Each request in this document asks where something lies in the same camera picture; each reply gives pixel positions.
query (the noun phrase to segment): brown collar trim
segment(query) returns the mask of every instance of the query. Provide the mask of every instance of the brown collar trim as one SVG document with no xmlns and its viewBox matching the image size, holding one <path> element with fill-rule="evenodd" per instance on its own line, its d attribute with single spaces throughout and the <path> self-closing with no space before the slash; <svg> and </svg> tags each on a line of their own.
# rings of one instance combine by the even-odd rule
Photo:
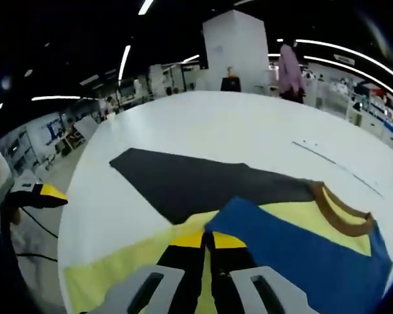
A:
<svg viewBox="0 0 393 314">
<path fill-rule="evenodd" d="M 322 215 L 336 230 L 342 234 L 348 235 L 350 237 L 359 237 L 369 234 L 373 230 L 374 219 L 371 216 L 371 213 L 363 213 L 344 204 L 334 193 L 332 193 L 327 188 L 323 182 L 310 183 L 310 189 L 312 190 L 314 199 L 316 200 Z M 349 224 L 345 222 L 329 205 L 323 193 L 323 189 L 326 191 L 332 202 L 336 204 L 336 206 L 341 208 L 349 215 L 364 218 L 365 222 L 363 224 Z"/>
</svg>

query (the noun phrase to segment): white pillar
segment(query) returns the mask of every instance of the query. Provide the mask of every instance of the white pillar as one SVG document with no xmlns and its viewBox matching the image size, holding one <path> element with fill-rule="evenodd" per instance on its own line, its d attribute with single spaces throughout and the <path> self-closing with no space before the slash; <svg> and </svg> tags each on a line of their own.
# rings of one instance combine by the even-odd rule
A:
<svg viewBox="0 0 393 314">
<path fill-rule="evenodd" d="M 269 68 L 265 26 L 261 20 L 232 10 L 203 24 L 208 57 L 207 89 L 220 90 L 227 67 L 240 78 L 242 92 L 255 93 Z"/>
<path fill-rule="evenodd" d="M 164 90 L 164 75 L 161 64 L 156 64 L 150 66 L 150 84 L 151 91 L 155 98 L 160 98 L 166 96 L 166 91 Z"/>
</svg>

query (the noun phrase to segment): white cabinet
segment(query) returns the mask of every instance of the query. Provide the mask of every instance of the white cabinet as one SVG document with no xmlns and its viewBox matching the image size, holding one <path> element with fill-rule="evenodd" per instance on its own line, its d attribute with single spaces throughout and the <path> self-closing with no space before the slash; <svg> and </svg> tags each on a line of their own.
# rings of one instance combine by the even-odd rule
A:
<svg viewBox="0 0 393 314">
<path fill-rule="evenodd" d="M 386 143 L 393 150 L 393 133 L 389 129 L 384 128 L 381 141 Z"/>
<path fill-rule="evenodd" d="M 370 114 L 363 113 L 361 128 L 374 135 L 378 139 L 383 138 L 383 130 L 385 129 L 384 124 Z"/>
</svg>

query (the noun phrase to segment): desk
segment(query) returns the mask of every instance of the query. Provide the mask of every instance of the desk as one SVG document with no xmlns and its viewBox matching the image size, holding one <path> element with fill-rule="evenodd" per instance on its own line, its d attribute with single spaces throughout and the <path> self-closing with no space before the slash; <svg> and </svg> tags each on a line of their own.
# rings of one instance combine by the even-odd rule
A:
<svg viewBox="0 0 393 314">
<path fill-rule="evenodd" d="M 305 141 L 342 166 L 293 141 Z M 130 147 L 244 162 L 325 181 L 345 203 L 373 213 L 393 260 L 393 150 L 343 119 L 298 103 L 243 93 L 187 92 L 102 122 L 88 142 L 60 223 L 58 267 L 68 313 L 65 267 L 94 261 L 170 226 L 109 166 Z"/>
<path fill-rule="evenodd" d="M 137 99 L 132 98 L 132 99 L 123 100 L 123 101 L 121 102 L 121 106 L 129 105 L 130 103 L 135 102 L 135 100 L 137 100 Z"/>
<path fill-rule="evenodd" d="M 346 111 L 346 120 L 369 132 L 393 150 L 393 131 L 390 130 L 387 123 L 384 123 L 364 110 L 357 111 L 352 105 L 349 105 Z"/>
</svg>

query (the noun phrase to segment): black cable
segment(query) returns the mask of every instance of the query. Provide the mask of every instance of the black cable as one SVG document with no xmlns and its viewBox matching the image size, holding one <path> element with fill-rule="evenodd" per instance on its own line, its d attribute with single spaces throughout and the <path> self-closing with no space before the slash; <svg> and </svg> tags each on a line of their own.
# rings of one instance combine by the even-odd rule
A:
<svg viewBox="0 0 393 314">
<path fill-rule="evenodd" d="M 41 258 L 45 258 L 46 260 L 50 260 L 51 262 L 58 263 L 58 261 L 55 258 L 47 257 L 47 256 L 42 255 L 42 254 L 20 253 L 20 254 L 16 254 L 16 256 L 20 256 L 20 257 L 29 257 L 29 256 L 41 257 Z"/>
<path fill-rule="evenodd" d="M 50 235 L 52 235 L 53 237 L 55 237 L 56 239 L 58 239 L 58 236 L 56 236 L 55 234 L 53 234 L 50 230 L 46 229 L 38 220 L 36 220 L 31 214 L 29 214 L 29 212 L 24 209 L 23 207 L 21 207 L 22 210 L 28 214 L 29 217 L 31 217 L 33 219 L 33 221 L 35 221 L 43 230 L 45 230 L 46 232 L 48 232 Z"/>
</svg>

